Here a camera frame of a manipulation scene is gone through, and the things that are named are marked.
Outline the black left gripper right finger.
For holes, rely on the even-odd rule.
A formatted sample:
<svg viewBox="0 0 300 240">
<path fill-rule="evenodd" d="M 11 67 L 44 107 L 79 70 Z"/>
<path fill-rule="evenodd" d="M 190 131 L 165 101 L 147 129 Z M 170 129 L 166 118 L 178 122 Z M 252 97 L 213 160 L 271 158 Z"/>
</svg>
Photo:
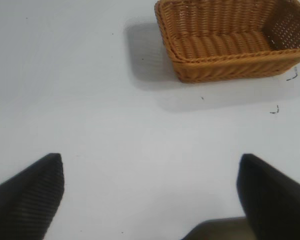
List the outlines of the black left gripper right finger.
<svg viewBox="0 0 300 240">
<path fill-rule="evenodd" d="M 261 158 L 242 155 L 236 181 L 246 219 L 259 240 L 300 240 L 300 184 Z"/>
</svg>

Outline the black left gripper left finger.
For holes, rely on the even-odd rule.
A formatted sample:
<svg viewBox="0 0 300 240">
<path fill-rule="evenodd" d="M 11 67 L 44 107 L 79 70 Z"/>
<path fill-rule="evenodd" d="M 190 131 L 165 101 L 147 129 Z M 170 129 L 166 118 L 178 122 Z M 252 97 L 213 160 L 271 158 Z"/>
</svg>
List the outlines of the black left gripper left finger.
<svg viewBox="0 0 300 240">
<path fill-rule="evenodd" d="M 0 240 L 42 240 L 65 191 L 60 153 L 49 153 L 0 184 Z"/>
</svg>

